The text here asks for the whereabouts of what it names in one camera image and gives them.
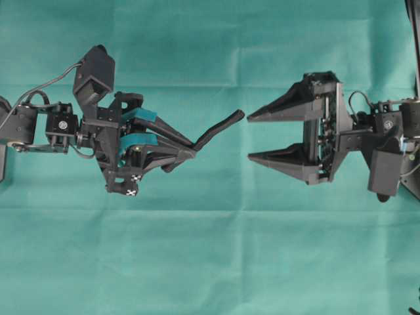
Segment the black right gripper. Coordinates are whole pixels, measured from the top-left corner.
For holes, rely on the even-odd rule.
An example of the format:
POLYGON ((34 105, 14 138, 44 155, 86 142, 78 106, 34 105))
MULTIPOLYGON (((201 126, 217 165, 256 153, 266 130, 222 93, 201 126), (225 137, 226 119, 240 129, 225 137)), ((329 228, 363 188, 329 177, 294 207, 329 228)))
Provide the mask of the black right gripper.
POLYGON ((303 144, 247 157, 308 185, 331 182, 347 154, 361 150, 362 139, 373 132, 367 121, 348 113, 343 84, 333 72, 304 74, 303 82, 249 114, 247 121, 304 121, 303 144))

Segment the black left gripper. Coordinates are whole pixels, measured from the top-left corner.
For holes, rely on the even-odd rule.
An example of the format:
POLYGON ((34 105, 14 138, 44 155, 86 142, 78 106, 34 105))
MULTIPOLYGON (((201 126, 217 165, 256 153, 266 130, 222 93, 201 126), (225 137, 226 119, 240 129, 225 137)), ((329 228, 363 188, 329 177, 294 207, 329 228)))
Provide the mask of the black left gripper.
POLYGON ((135 196, 137 174, 156 167, 171 172, 196 156, 195 144, 168 125, 155 112, 140 108, 143 96, 118 92, 107 108, 93 104, 82 110, 77 145, 92 148, 109 193, 135 196), (134 118, 156 133, 130 133, 121 118, 134 110, 134 118))

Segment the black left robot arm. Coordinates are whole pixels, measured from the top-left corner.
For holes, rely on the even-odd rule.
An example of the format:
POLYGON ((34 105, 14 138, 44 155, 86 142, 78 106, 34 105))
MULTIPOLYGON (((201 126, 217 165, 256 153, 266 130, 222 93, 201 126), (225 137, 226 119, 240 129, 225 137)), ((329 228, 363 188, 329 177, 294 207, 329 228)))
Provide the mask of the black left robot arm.
POLYGON ((96 119, 78 118, 71 104, 39 106, 27 101, 10 111, 1 102, 1 145, 17 152, 67 154, 91 149, 109 193, 137 195, 143 176, 155 168, 165 172, 195 157, 198 147, 156 113, 142 107, 143 96, 115 94, 96 119))

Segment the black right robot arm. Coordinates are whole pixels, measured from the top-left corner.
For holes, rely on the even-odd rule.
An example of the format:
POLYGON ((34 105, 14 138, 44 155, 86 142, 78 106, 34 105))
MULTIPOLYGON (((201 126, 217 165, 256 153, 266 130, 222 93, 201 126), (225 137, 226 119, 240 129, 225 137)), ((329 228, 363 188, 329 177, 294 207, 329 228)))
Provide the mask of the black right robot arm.
POLYGON ((331 182, 349 152, 360 151, 370 171, 368 189, 381 200, 395 196, 419 154, 419 101, 367 104, 349 112, 343 84, 333 72, 306 73, 275 101, 248 116, 249 122, 301 121, 303 141, 283 150, 252 153, 249 160, 308 185, 331 182))

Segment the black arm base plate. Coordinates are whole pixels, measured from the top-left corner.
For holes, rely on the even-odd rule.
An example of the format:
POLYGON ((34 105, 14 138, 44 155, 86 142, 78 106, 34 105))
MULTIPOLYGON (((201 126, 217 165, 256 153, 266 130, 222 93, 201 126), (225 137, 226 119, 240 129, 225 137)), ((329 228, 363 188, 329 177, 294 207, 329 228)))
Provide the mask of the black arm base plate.
POLYGON ((0 182, 5 178, 7 162, 7 146, 5 144, 0 145, 0 182))

